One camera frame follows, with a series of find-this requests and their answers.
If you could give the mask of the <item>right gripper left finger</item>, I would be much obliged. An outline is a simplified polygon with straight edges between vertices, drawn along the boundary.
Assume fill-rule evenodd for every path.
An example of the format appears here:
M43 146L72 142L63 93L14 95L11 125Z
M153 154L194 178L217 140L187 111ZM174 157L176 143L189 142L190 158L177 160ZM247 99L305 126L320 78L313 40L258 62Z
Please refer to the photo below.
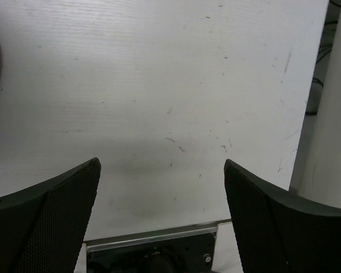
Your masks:
M0 197L0 272L74 272L100 175L93 158Z

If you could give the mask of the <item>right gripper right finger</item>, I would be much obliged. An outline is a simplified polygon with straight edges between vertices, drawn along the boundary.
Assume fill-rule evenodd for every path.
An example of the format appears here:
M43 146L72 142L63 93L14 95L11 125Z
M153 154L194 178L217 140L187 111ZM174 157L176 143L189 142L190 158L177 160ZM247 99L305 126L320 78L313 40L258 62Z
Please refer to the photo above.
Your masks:
M226 160L224 185L244 272L341 272L341 209L293 195Z

